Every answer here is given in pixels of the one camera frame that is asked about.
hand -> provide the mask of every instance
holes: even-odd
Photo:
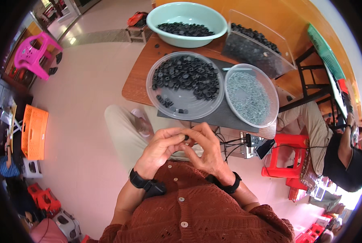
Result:
[[[215,176],[223,185],[233,185],[235,175],[221,157],[220,142],[207,123],[201,123],[193,129],[183,129],[182,133],[191,138],[189,146],[180,148],[193,163],[194,167]],[[204,149],[201,158],[191,148],[197,142]]]
[[[154,178],[157,170],[163,166],[170,155],[180,150],[180,145],[184,144],[185,140],[185,135],[181,134],[181,130],[182,128],[160,129],[154,134],[134,167],[142,178],[146,180]]]
[[[355,118],[353,117],[352,113],[347,114],[347,124],[351,127],[353,127],[355,124]]]

black wristband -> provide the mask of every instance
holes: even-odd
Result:
[[[219,187],[224,192],[227,192],[228,194],[232,194],[239,187],[240,181],[242,180],[242,178],[240,178],[240,176],[236,172],[233,172],[233,173],[235,174],[235,183],[233,185],[229,185],[226,187],[223,186],[219,182],[219,180],[216,177],[214,177],[213,175],[208,175],[205,179],[211,183],[214,183],[217,187]]]
[[[134,171],[134,169],[132,168],[130,172],[130,182],[132,185],[134,185],[134,187],[139,189],[143,188],[147,192],[150,187],[156,182],[156,180],[145,180],[140,177],[138,172]]]
[[[236,189],[239,187],[240,181],[242,180],[242,178],[240,178],[240,176],[236,172],[233,173],[235,174],[235,183],[233,185],[222,187],[222,190],[227,192],[228,194],[234,193]]]

khaki pants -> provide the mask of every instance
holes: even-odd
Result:
[[[284,126],[296,120],[300,115],[303,118],[306,129],[308,130],[310,147],[328,146],[329,140],[331,139],[333,132],[325,123],[319,107],[314,101],[281,112],[280,114],[278,114],[278,117],[280,119],[277,119],[277,121],[279,126],[283,128]],[[318,175],[322,175],[323,173],[324,156],[326,154],[326,151],[326,147],[310,149],[313,168]]]
[[[153,127],[154,133],[161,128],[184,127],[179,120],[157,116],[157,109],[145,105],[144,111]],[[116,149],[120,163],[130,171],[136,161],[142,156],[143,150],[148,142],[136,130],[135,116],[124,107],[110,105],[104,112],[109,134]],[[201,156],[203,149],[199,145],[193,146],[198,156]],[[178,161],[189,161],[183,151],[173,153],[170,159]]]

white plastic stool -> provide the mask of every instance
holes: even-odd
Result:
[[[39,160],[28,160],[23,158],[23,177],[25,178],[43,178]]]

black shirt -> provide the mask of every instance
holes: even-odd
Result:
[[[334,133],[324,157],[323,175],[347,192],[356,192],[362,187],[362,150],[353,148],[348,168],[338,157],[342,134]]]

